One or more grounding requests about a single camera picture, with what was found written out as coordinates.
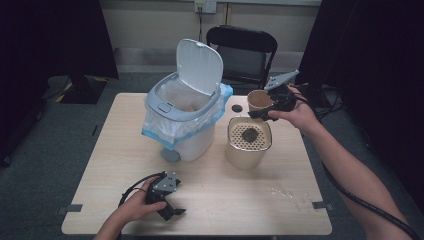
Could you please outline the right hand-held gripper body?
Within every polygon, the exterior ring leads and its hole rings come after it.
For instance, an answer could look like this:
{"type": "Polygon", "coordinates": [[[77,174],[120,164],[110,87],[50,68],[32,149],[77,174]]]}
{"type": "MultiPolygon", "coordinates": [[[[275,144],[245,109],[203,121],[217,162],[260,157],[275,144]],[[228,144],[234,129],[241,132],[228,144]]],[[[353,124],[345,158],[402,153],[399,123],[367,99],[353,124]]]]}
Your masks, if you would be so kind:
{"type": "Polygon", "coordinates": [[[296,105],[297,98],[288,88],[291,79],[299,74],[298,70],[270,77],[264,90],[273,101],[273,107],[279,111],[292,111],[296,105]]]}

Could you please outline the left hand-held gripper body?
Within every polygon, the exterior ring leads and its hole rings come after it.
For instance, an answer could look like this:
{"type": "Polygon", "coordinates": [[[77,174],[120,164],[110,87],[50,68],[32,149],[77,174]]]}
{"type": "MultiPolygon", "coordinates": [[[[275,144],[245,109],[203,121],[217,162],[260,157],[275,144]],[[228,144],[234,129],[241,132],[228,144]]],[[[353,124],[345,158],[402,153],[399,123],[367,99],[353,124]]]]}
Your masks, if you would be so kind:
{"type": "Polygon", "coordinates": [[[166,171],[159,173],[158,177],[153,180],[148,187],[145,201],[147,204],[165,201],[165,197],[177,190],[176,173],[167,173],[166,171]]]}

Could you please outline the brown paper cup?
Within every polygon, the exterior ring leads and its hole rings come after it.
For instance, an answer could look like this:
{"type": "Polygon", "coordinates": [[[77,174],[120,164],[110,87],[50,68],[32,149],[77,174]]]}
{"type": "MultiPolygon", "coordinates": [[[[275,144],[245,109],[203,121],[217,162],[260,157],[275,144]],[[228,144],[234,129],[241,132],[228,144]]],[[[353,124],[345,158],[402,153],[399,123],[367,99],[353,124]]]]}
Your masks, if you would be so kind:
{"type": "Polygon", "coordinates": [[[264,90],[253,90],[247,95],[250,111],[259,111],[273,104],[273,100],[264,90]]]}

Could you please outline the dark wet tea leaves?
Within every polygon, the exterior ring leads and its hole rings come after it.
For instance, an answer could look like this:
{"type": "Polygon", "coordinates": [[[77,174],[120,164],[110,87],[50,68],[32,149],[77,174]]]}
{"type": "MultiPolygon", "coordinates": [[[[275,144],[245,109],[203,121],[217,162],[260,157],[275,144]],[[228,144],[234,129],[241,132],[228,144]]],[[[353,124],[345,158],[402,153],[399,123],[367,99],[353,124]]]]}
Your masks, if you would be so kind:
{"type": "Polygon", "coordinates": [[[258,136],[259,133],[254,128],[248,128],[241,134],[242,139],[248,143],[254,142],[258,138],[258,136]]]}

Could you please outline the beige container with strainer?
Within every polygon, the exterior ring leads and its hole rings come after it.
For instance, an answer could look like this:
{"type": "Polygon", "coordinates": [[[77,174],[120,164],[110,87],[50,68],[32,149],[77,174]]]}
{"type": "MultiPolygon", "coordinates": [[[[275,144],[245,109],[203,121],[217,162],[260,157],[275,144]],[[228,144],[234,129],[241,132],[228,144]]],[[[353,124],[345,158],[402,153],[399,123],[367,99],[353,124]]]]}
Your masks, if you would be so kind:
{"type": "Polygon", "coordinates": [[[239,170],[251,170],[262,161],[265,153],[272,146],[271,128],[267,122],[250,117],[233,117],[227,126],[227,161],[239,170]],[[241,134],[248,128],[258,131],[258,138],[248,143],[241,134]]]}

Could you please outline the white pedal bin grey lid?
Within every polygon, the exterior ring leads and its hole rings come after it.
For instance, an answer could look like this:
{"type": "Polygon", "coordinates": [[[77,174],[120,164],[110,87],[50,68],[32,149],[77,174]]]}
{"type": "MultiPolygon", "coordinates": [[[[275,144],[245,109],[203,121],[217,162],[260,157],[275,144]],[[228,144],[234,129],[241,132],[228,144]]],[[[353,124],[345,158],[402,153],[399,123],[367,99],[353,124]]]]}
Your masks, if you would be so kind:
{"type": "MultiPolygon", "coordinates": [[[[154,87],[162,84],[171,87],[172,84],[180,83],[211,96],[217,85],[222,84],[221,56],[216,50],[201,42],[191,39],[181,40],[177,45],[176,67],[176,72],[163,78],[154,87]]],[[[180,142],[174,150],[162,146],[162,157],[170,162],[192,161],[199,158],[213,142],[215,124],[200,134],[180,142]]]]}

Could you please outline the person's right hand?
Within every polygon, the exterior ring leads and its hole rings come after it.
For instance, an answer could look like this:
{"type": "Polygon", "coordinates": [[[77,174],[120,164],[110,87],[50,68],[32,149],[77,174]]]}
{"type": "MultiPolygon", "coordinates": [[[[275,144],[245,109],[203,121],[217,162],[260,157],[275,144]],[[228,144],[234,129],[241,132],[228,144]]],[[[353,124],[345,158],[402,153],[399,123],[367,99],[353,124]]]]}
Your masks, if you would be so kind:
{"type": "Polygon", "coordinates": [[[305,135],[310,135],[316,127],[320,126],[320,123],[311,107],[305,103],[306,99],[300,91],[294,87],[290,87],[290,90],[294,95],[299,97],[299,100],[296,101],[295,108],[290,112],[271,110],[268,112],[268,116],[287,120],[305,135]]]}

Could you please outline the person's left hand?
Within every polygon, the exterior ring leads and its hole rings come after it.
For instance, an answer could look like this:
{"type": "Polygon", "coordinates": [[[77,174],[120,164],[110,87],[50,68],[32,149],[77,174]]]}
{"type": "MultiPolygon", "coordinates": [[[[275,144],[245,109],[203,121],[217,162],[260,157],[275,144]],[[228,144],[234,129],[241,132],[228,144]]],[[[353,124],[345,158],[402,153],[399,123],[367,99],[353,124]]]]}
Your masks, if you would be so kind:
{"type": "Polygon", "coordinates": [[[144,215],[164,209],[167,203],[164,201],[148,204],[145,202],[147,190],[155,177],[147,179],[141,187],[135,191],[121,206],[119,206],[115,213],[118,219],[123,223],[128,223],[141,219],[144,215]]]}

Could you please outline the clear blue-edged bin liner bag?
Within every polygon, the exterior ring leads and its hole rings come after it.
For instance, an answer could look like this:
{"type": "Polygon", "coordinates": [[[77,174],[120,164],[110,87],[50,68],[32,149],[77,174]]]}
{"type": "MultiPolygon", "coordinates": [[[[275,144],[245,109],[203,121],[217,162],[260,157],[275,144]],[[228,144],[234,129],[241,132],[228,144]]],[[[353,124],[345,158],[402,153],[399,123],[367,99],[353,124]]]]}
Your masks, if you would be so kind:
{"type": "Polygon", "coordinates": [[[154,87],[145,100],[141,133],[174,150],[180,142],[212,127],[225,113],[232,94],[232,87],[225,84],[218,84],[211,96],[180,83],[154,87]]]}

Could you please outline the black folding chair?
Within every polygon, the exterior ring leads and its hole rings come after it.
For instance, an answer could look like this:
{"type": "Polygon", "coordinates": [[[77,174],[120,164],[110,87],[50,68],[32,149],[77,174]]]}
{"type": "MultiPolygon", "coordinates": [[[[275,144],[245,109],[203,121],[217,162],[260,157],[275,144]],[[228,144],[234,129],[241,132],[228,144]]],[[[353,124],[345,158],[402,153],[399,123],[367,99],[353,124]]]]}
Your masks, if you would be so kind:
{"type": "Polygon", "coordinates": [[[278,43],[269,33],[230,25],[212,27],[206,34],[223,64],[223,78],[261,89],[267,82],[278,43]]]}

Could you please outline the grey tape strip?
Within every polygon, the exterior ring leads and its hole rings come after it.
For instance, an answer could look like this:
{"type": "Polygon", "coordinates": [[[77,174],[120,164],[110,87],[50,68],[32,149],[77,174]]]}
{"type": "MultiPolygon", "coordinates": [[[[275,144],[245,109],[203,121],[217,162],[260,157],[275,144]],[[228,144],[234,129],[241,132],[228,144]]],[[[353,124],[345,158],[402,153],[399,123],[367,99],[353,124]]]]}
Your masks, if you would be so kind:
{"type": "Polygon", "coordinates": [[[82,210],[82,204],[69,204],[67,206],[62,206],[57,209],[59,215],[66,215],[69,212],[80,212],[82,210]]]}
{"type": "Polygon", "coordinates": [[[332,203],[326,203],[325,201],[312,202],[312,206],[314,209],[326,209],[328,211],[335,209],[332,203]]]}

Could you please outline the dark curtain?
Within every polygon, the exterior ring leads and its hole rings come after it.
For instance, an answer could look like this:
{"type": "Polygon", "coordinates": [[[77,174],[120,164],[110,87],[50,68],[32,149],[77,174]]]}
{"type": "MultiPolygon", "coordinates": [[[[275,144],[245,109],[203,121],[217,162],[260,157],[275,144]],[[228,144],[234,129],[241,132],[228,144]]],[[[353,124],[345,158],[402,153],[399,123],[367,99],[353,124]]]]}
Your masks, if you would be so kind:
{"type": "Polygon", "coordinates": [[[424,213],[424,0],[322,0],[296,81],[340,88],[424,213]]]}
{"type": "Polygon", "coordinates": [[[100,0],[0,0],[0,166],[53,76],[118,77],[100,0]]]}

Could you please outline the white wall socket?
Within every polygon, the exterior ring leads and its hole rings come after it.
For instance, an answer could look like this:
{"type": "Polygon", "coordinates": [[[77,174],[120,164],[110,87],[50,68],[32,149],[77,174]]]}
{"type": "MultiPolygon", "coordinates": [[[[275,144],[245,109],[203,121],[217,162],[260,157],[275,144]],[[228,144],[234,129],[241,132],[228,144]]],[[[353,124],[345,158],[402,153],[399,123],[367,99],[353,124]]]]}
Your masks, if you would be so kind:
{"type": "Polygon", "coordinates": [[[196,13],[215,14],[217,11],[217,2],[210,0],[195,0],[194,9],[196,13]]]}

